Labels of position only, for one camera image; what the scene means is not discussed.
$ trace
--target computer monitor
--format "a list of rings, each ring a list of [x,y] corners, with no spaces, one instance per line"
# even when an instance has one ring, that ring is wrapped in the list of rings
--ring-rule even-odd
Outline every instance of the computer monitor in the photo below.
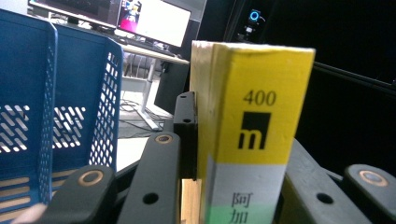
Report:
[[[117,27],[120,10],[120,0],[29,0],[28,3],[74,21],[88,21],[107,28]]]
[[[190,14],[160,0],[121,0],[118,29],[181,47]]]

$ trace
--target number 400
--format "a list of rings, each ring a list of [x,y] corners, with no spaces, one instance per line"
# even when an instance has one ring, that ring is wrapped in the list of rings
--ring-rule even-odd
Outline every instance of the number 400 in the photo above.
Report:
[[[249,91],[244,97],[250,105],[274,105],[276,102],[276,92],[274,91]]]

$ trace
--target book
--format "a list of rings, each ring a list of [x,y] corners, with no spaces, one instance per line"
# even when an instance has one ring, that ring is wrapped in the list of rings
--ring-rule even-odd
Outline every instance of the book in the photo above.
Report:
[[[272,223],[314,57],[193,41],[200,223]]]

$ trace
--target desk leg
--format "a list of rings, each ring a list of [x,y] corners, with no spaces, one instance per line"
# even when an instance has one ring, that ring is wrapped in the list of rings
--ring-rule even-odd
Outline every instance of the desk leg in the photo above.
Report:
[[[148,71],[148,79],[146,80],[145,89],[143,91],[143,101],[140,108],[137,109],[137,113],[140,117],[148,124],[148,126],[153,131],[158,131],[160,128],[152,121],[151,117],[146,113],[146,105],[149,99],[149,92],[151,90],[152,78],[154,76],[155,64],[157,63],[157,59],[152,59],[149,71]]]

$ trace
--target chinese character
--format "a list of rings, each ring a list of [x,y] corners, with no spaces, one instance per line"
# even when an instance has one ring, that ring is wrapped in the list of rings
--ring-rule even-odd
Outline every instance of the chinese character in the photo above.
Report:
[[[250,203],[250,196],[253,193],[234,193],[233,194],[233,204],[234,205],[242,205],[246,208],[248,208],[248,205]]]
[[[236,209],[232,212],[232,217],[230,223],[247,223],[248,222],[248,212],[237,212]]]

